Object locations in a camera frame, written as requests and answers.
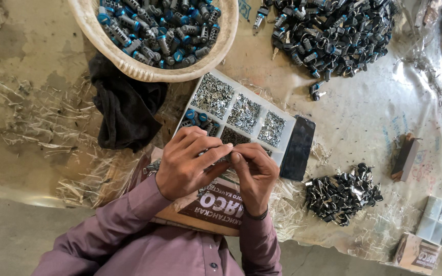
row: small organizer box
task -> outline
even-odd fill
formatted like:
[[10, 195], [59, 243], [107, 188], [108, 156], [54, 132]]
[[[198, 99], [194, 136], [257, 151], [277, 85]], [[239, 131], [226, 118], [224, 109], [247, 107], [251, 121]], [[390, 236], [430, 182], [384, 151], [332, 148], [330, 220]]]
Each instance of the small organizer box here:
[[442, 199], [429, 196], [417, 236], [442, 246]]
[[[252, 91], [250, 91], [248, 88], [244, 87], [243, 85], [235, 82], [234, 80], [228, 78], [227, 76], [225, 76], [224, 74], [222, 74], [221, 72], [219, 72], [218, 70], [214, 69], [210, 72], [214, 77], [218, 78], [220, 81], [230, 85], [233, 89], [234, 89], [234, 94], [231, 98], [231, 102], [230, 104], [227, 106], [226, 112], [224, 113], [223, 118], [218, 118], [217, 116], [209, 113], [206, 110], [202, 110], [194, 105], [192, 105], [192, 100], [195, 96], [195, 94], [197, 93], [197, 91], [199, 90], [199, 87], [201, 85], [202, 79], [205, 77], [205, 75], [203, 77], [201, 77], [199, 79], [199, 82], [197, 83], [195, 90], [192, 93], [192, 96], [189, 100], [189, 104], [187, 104], [187, 107], [184, 111], [184, 113], [182, 114], [182, 119], [180, 120], [180, 122], [178, 123], [177, 129], [175, 130], [174, 135], [177, 133], [177, 131], [179, 130], [179, 128], [181, 127], [181, 122], [185, 116], [185, 113], [188, 110], [194, 110], [198, 113], [205, 113], [209, 118], [212, 119], [213, 123], [217, 123], [219, 124], [217, 133], [216, 133], [216, 137], [221, 137], [221, 135], [223, 134], [223, 131], [227, 128], [230, 128], [231, 130], [235, 131], [236, 133], [243, 135], [247, 138], [250, 139], [250, 142], [255, 142], [255, 143], [259, 143], [264, 149], [269, 150], [272, 152], [271, 154], [271, 158], [277, 163], [278, 166], [281, 165], [282, 160], [284, 158], [284, 154], [286, 152], [286, 147], [289, 143], [289, 139], [291, 138], [291, 134], [294, 128], [294, 125], [296, 123], [296, 119], [287, 114], [286, 112], [280, 110], [279, 108], [277, 108], [275, 105], [273, 105], [272, 103], [269, 103], [268, 101], [266, 101], [265, 99], [263, 99], [262, 97], [260, 97], [259, 95], [253, 93]], [[260, 104], [260, 112], [256, 118], [256, 123], [253, 127], [253, 131], [252, 133], [247, 133], [233, 125], [230, 125], [227, 121], [228, 121], [228, 117], [231, 114], [231, 110], [233, 108], [233, 105], [235, 104], [237, 97], [239, 94], [242, 94], [243, 96], [245, 96], [246, 98], [250, 99], [251, 101], [254, 101], [257, 104]], [[261, 141], [258, 139], [258, 135], [264, 125], [264, 121], [265, 118], [267, 116], [267, 113], [271, 111], [273, 113], [275, 113], [277, 116], [279, 116], [280, 118], [284, 119], [286, 121], [286, 125], [284, 126], [282, 133], [280, 135], [280, 142], [279, 142], [279, 146], [273, 147], [267, 143], [265, 143], [264, 141]]]

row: table surface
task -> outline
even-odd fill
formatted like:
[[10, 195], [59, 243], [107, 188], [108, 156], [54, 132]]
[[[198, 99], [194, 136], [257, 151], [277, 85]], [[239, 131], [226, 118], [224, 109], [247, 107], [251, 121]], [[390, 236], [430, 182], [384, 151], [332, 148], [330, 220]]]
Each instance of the table surface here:
[[[389, 54], [354, 78], [333, 77], [322, 87], [327, 95], [312, 102], [307, 87], [315, 80], [306, 69], [284, 53], [271, 60], [272, 24], [262, 23], [253, 35], [260, 1], [239, 0], [235, 42], [217, 69], [286, 112], [316, 123], [314, 140], [324, 151], [310, 157], [309, 177], [349, 171], [352, 164], [365, 162], [376, 166], [374, 181], [382, 183], [384, 201], [365, 208], [349, 227], [339, 227], [302, 209], [302, 183], [278, 181], [271, 213], [280, 240], [334, 246], [345, 254], [389, 262], [402, 233], [417, 229], [427, 196], [442, 198], [441, 16], [422, 24], [427, 3], [430, 10], [442, 8], [439, 1], [405, 0]], [[65, 1], [29, 0], [26, 7], [5, 1], [0, 27], [0, 198], [64, 207], [56, 188], [62, 196], [105, 175], [114, 158], [140, 157], [97, 145], [102, 116], [91, 102], [96, 91], [87, 71], [95, 49]], [[170, 139], [194, 84], [170, 86], [156, 115], [164, 127], [152, 144], [162, 146]], [[395, 140], [407, 132], [422, 138], [421, 146], [408, 181], [394, 183]], [[121, 168], [130, 171], [130, 164]], [[89, 205], [90, 193], [74, 191], [81, 196], [78, 204]], [[434, 274], [442, 275], [442, 252]]]

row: plastic sheet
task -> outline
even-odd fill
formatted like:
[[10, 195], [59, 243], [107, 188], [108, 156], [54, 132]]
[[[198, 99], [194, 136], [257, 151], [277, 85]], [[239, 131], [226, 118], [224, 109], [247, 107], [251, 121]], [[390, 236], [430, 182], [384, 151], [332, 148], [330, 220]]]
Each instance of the plastic sheet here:
[[[302, 183], [278, 181], [270, 211], [279, 240], [333, 246], [345, 254], [390, 261], [402, 233], [415, 232], [427, 196], [442, 198], [442, 1], [404, 0], [390, 52], [367, 72], [324, 83], [321, 90], [327, 94], [318, 102], [308, 96], [315, 80], [305, 70], [292, 65], [285, 54], [271, 60], [273, 25], [266, 20], [253, 35], [260, 1], [239, 3], [235, 42], [217, 69], [291, 115], [302, 114], [316, 123], [308, 178], [365, 162], [376, 166], [374, 180], [382, 182], [384, 201], [354, 217], [350, 226], [339, 227], [326, 225], [302, 208]], [[73, 205], [94, 206], [99, 186], [107, 186], [103, 184], [115, 155], [127, 160], [118, 176], [126, 180], [141, 153], [97, 147], [102, 117], [91, 104], [95, 90], [86, 79], [86, 63], [94, 49], [82, 38], [66, 5], [34, 0], [29, 4], [42, 12], [5, 2], [10, 12], [0, 29], [0, 197], [63, 207], [66, 204], [56, 196], [60, 193], [68, 194], [65, 198]], [[431, 9], [438, 16], [424, 20]], [[274, 16], [271, 9], [268, 19]], [[195, 83], [170, 86], [168, 100], [156, 116], [164, 127], [154, 145], [162, 147], [170, 139]], [[408, 181], [393, 183], [396, 140], [407, 132], [423, 140]], [[119, 194], [123, 189], [112, 190]], [[442, 275], [442, 252], [434, 273]]]

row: black phone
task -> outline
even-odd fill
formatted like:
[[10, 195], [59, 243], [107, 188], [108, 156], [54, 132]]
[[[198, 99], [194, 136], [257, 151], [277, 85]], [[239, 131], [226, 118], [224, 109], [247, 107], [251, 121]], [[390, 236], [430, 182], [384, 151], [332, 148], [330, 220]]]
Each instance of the black phone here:
[[286, 179], [302, 181], [306, 164], [310, 157], [310, 149], [315, 135], [315, 123], [296, 115], [291, 138], [282, 159], [280, 176]]

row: person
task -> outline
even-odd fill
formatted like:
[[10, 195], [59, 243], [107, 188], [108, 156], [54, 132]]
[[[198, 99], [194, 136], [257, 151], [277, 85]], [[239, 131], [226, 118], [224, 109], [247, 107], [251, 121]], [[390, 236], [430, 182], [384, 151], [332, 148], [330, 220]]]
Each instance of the person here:
[[[209, 185], [230, 166], [240, 179], [244, 204], [242, 268], [246, 275], [282, 275], [268, 214], [279, 167], [257, 143], [233, 147], [206, 135], [198, 127], [181, 128], [164, 147], [156, 174], [59, 236], [32, 275], [243, 275], [222, 235], [149, 223], [175, 199]], [[227, 154], [231, 164], [211, 166]]]

